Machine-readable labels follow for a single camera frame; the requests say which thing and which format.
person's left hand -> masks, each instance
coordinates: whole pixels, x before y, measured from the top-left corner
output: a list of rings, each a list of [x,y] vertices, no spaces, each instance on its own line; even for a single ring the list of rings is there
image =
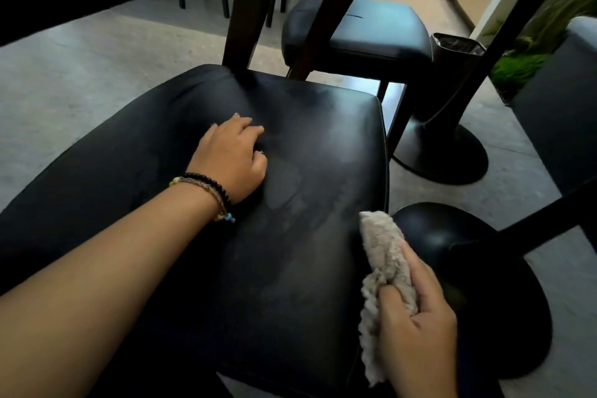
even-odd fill
[[[217,181],[234,205],[247,198],[265,178],[267,158],[253,152],[263,126],[250,126],[252,118],[234,114],[207,130],[190,160],[187,172]]]

green moss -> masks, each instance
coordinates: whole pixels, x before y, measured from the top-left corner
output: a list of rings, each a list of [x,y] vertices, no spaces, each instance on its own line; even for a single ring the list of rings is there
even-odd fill
[[[550,54],[508,55],[498,60],[489,78],[504,99],[512,99],[543,66]]]

forearm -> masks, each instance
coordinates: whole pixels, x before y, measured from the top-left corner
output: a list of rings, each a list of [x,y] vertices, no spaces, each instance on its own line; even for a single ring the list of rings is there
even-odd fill
[[[86,394],[217,211],[207,192],[178,184],[1,296],[0,396]]]

black leather seat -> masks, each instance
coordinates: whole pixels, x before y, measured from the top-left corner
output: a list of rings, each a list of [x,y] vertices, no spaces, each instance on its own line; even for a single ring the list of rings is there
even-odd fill
[[[368,271],[358,212],[387,210],[388,198],[380,104],[366,93],[217,65],[170,79],[71,146],[0,214],[0,292],[163,190],[209,125],[234,112],[265,126],[265,183],[234,225],[211,224],[191,243],[129,341],[283,396],[345,394]]]
[[[302,0],[282,30],[282,55],[292,66],[322,0]],[[424,78],[432,60],[431,43],[421,19],[408,5],[354,0],[317,57],[315,69],[389,82]]]

tile floor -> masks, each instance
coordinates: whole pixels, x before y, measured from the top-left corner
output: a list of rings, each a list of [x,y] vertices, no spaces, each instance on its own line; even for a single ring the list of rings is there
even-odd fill
[[[466,34],[446,1],[413,6],[430,32]],[[264,28],[251,69],[284,75],[284,15]],[[220,0],[136,0],[0,49],[0,209],[62,151],[129,101],[192,67],[219,63],[228,22]],[[375,93],[377,82],[314,72],[310,80]],[[384,115],[397,103],[391,85]],[[390,209],[418,201],[455,205],[502,228],[559,197],[524,131],[486,81],[462,119],[485,145],[478,183],[446,186],[391,163]],[[508,398],[597,396],[597,256],[575,228],[528,255],[553,314],[552,350],[525,378],[503,381]],[[238,397],[268,394],[227,381]]]

